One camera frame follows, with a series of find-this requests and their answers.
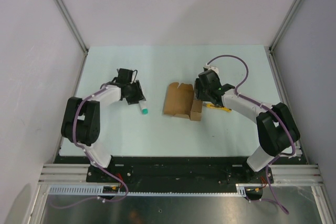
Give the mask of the white tube green cap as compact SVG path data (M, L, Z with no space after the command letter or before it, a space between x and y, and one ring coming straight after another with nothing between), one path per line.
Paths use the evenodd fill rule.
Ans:
M148 114L148 106L145 100L139 101L139 107L143 115Z

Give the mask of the yellow utility knife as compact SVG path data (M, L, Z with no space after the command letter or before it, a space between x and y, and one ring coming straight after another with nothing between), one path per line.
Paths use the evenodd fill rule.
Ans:
M209 109L217 109L217 110L222 110L225 112L231 112L231 109L228 109L227 107L224 106L217 106L217 105L213 105L211 103L203 103L203 106Z

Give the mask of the brown cardboard express box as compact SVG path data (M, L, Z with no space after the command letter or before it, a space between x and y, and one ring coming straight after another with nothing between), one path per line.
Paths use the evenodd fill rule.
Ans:
M166 92L163 114L199 122L203 103L195 98L192 84L172 82Z

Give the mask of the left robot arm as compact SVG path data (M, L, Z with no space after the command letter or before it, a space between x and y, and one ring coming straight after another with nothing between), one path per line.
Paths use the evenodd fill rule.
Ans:
M128 105L138 104L142 114L148 114L138 71L120 68L117 72L116 77L88 97L69 98L61 126L62 137L83 150L91 165L99 167L97 174L105 182L115 178L116 169L109 165L111 154L99 143L101 109L126 100Z

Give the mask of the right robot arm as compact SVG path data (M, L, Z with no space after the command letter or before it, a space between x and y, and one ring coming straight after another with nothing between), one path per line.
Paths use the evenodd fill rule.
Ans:
M292 114L284 103L262 103L238 92L238 87L222 85L218 74L208 69L195 80L195 97L218 107L226 107L250 119L257 125L259 147L246 160L243 179L254 183L261 170L280 155L294 156L295 142L300 132Z

